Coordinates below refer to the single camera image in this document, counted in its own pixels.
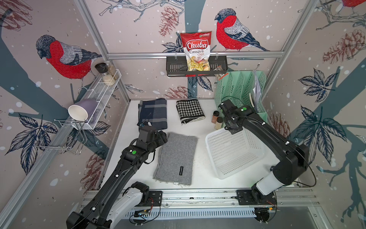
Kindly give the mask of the navy plaid scarf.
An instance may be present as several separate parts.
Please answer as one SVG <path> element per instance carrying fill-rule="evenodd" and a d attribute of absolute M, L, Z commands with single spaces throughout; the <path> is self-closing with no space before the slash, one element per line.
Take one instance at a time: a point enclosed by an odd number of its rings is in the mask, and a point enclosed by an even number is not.
<path fill-rule="evenodd" d="M 165 130 L 167 125 L 167 100 L 159 98 L 150 101 L 140 101 L 138 105 L 139 127 L 147 126 L 149 123 L 157 130 Z"/>

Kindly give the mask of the white plastic basket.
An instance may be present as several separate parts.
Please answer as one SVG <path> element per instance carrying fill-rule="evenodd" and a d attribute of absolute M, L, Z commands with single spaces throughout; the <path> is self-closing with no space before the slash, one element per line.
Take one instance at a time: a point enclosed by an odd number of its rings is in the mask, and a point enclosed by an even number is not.
<path fill-rule="evenodd" d="M 226 179 L 263 160 L 272 151 L 247 129 L 231 134 L 223 128 L 209 133 L 205 144 L 213 171 Z"/>

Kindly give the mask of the grey scarf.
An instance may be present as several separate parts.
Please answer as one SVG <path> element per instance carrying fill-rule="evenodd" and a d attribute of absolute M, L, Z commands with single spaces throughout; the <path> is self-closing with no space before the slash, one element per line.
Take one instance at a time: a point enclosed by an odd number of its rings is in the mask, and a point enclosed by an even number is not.
<path fill-rule="evenodd" d="M 197 143 L 196 136 L 169 132 L 167 143 L 159 150 L 158 164 L 153 179 L 190 186 Z"/>

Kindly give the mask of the houndstooth scarf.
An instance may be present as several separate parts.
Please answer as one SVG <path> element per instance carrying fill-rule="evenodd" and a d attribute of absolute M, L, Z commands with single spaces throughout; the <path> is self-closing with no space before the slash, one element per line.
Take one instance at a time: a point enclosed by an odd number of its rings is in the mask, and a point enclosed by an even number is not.
<path fill-rule="evenodd" d="M 177 101 L 176 108 L 181 124 L 188 124 L 205 119 L 205 115 L 197 99 Z"/>

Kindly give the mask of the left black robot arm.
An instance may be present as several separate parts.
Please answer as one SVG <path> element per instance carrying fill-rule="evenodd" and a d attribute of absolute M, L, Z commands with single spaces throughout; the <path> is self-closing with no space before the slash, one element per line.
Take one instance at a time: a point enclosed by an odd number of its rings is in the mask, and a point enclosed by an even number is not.
<path fill-rule="evenodd" d="M 145 203 L 148 187 L 134 183 L 122 197 L 121 191 L 146 163 L 149 154 L 167 143 L 167 134 L 155 127 L 139 128 L 139 136 L 122 151 L 120 160 L 106 183 L 94 198 L 79 212 L 72 212 L 66 220 L 69 229 L 113 229 L 133 207 Z"/>

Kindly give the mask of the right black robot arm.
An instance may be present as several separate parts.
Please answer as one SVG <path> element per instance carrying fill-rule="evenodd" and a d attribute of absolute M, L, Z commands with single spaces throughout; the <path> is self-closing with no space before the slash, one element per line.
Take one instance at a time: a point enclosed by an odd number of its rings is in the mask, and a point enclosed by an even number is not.
<path fill-rule="evenodd" d="M 271 172 L 251 187 L 251 196 L 256 203 L 263 201 L 276 189 L 292 184 L 310 168 L 309 147 L 284 138 L 251 106 L 236 107 L 231 100 L 225 100 L 218 108 L 224 115 L 225 130 L 233 135 L 244 128 L 249 130 L 279 159 Z"/>

